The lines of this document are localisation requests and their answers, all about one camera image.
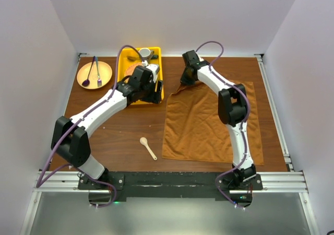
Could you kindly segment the orange cloth napkin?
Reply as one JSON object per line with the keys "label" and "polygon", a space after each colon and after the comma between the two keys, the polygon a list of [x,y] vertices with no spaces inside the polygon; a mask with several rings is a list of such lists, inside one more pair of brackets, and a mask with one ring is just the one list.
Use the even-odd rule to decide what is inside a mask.
{"label": "orange cloth napkin", "polygon": [[180,85],[168,97],[162,157],[232,163],[229,131],[218,116],[218,96],[205,84]]}

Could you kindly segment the purple metal spoon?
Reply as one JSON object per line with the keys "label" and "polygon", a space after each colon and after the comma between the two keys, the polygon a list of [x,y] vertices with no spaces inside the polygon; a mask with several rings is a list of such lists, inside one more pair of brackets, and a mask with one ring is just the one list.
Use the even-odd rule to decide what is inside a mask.
{"label": "purple metal spoon", "polygon": [[96,61],[96,56],[93,57],[92,59],[92,62],[91,62],[91,65],[90,65],[90,68],[89,68],[89,71],[88,71],[88,75],[87,75],[87,78],[81,83],[81,85],[83,87],[87,87],[89,86],[90,84],[90,80],[89,80],[89,77],[90,77],[90,74],[91,74],[91,70],[93,68],[93,65],[94,65],[94,62]]}

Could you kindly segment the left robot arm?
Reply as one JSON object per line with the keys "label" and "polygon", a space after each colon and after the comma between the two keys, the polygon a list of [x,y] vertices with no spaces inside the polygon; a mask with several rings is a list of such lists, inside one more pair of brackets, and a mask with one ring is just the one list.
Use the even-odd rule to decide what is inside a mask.
{"label": "left robot arm", "polygon": [[89,176],[96,189],[105,188],[111,180],[108,169],[91,153],[90,136],[114,114],[137,101],[160,103],[163,82],[158,79],[159,71],[158,64],[138,65],[89,108],[71,118],[57,119],[51,143],[53,152]]}

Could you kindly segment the dark green utensil in tray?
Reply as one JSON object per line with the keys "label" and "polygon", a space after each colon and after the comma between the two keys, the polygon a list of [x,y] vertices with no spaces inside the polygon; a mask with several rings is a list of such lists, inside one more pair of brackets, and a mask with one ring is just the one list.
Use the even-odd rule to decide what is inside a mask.
{"label": "dark green utensil in tray", "polygon": [[155,54],[155,52],[152,50],[151,54],[149,56],[149,60],[156,60],[158,58],[159,58],[159,56],[157,54]]}

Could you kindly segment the beige round plate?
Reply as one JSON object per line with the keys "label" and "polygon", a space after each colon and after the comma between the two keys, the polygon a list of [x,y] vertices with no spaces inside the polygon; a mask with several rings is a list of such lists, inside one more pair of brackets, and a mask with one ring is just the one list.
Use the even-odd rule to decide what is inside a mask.
{"label": "beige round plate", "polygon": [[[87,78],[90,65],[91,65],[91,62],[85,64],[82,68],[79,69],[77,73],[76,81],[81,87],[83,87],[81,83]],[[94,63],[93,68],[91,70],[90,77],[89,77],[90,84],[87,87],[83,87],[84,89],[88,89],[88,90],[99,89],[105,86],[111,80],[113,71],[109,64],[107,64],[106,62],[99,61],[99,71],[100,71],[100,77],[102,80],[102,86],[101,87],[97,86],[97,68],[96,68],[96,63]]]}

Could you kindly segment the aluminium frame rail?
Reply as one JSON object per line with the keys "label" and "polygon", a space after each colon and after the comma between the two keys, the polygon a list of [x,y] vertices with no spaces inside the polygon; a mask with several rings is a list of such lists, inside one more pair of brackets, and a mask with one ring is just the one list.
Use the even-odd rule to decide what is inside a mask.
{"label": "aluminium frame rail", "polygon": [[262,173],[267,182],[264,182],[264,192],[273,192],[273,193],[298,193],[305,194],[308,193],[308,188],[305,180],[304,173],[302,171],[296,172],[291,160],[291,156],[285,141],[285,136],[281,127],[280,119],[277,114],[277,109],[271,88],[269,85],[269,80],[267,78],[266,69],[263,62],[263,55],[255,55],[261,76],[264,82],[265,90],[267,93],[269,105],[271,108],[271,113],[273,120],[276,126],[281,150],[284,157],[285,165],[287,166],[288,172],[266,172]]}

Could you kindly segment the white cup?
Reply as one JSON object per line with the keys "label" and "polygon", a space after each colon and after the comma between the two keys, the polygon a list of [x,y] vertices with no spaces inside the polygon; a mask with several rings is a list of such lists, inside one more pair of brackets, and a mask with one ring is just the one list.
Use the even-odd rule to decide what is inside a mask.
{"label": "white cup", "polygon": [[149,48],[141,48],[139,51],[140,60],[143,62],[149,62],[152,56],[152,51]]}

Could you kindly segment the iridescent metal fork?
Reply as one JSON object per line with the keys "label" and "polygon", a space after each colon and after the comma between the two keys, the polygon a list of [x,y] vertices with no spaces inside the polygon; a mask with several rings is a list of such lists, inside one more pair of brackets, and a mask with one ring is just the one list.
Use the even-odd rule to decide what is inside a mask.
{"label": "iridescent metal fork", "polygon": [[100,77],[98,57],[95,56],[94,59],[95,59],[95,62],[96,62],[96,68],[97,68],[97,86],[98,86],[98,87],[101,87],[101,86],[102,86],[102,80],[101,80],[101,77]]}

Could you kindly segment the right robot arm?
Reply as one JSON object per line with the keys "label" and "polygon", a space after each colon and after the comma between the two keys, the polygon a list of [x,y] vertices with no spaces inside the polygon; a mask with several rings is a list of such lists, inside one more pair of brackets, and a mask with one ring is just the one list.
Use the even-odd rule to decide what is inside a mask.
{"label": "right robot arm", "polygon": [[193,85],[200,81],[218,97],[218,117],[229,131],[233,150],[232,169],[224,175],[231,177],[240,190],[250,185],[256,176],[247,137],[247,120],[251,106],[243,84],[234,84],[220,75],[210,63],[192,50],[182,55],[185,69],[181,83]]}

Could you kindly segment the woven orange round plate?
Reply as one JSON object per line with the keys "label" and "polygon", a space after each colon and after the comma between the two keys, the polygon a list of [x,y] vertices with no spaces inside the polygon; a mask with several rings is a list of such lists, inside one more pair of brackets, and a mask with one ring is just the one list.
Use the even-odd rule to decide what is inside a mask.
{"label": "woven orange round plate", "polygon": [[126,76],[131,76],[131,75],[133,74],[135,68],[136,68],[137,66],[142,66],[142,65],[143,65],[142,62],[140,62],[140,63],[135,63],[135,64],[130,65],[130,66],[126,69],[126,71],[124,72],[124,76],[125,76],[125,77],[126,77]]}

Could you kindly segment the yellow plastic tray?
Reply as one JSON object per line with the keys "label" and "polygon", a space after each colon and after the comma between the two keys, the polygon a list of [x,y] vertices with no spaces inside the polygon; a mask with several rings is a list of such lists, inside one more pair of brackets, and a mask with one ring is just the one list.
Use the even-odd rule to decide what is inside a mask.
{"label": "yellow plastic tray", "polygon": [[[131,94],[136,89],[139,89],[142,86],[153,82],[153,74],[149,69],[146,68],[148,64],[158,64],[160,66],[157,81],[163,81],[160,60],[150,60],[149,62],[143,62],[140,60],[138,53],[139,50],[140,49],[137,49],[131,45],[125,45],[121,48],[117,57],[116,67],[118,68],[117,75],[119,80],[115,84],[116,88],[111,99],[120,109],[124,109],[131,104],[153,104],[143,101],[131,103],[130,101]],[[124,72],[130,65],[140,62],[142,62],[143,65],[137,66],[131,76],[124,76]]]}

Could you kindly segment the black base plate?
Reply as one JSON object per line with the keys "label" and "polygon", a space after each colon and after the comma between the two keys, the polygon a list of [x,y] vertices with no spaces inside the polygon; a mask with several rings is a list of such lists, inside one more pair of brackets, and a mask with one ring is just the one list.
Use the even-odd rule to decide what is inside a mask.
{"label": "black base plate", "polygon": [[89,192],[91,203],[106,204],[114,199],[125,202],[129,198],[213,198],[224,201],[230,197],[238,204],[252,202],[253,191],[261,191],[263,183],[257,174],[253,178],[238,182],[229,173],[218,177],[215,172],[110,172],[107,185],[91,181],[78,173],[79,190]]}

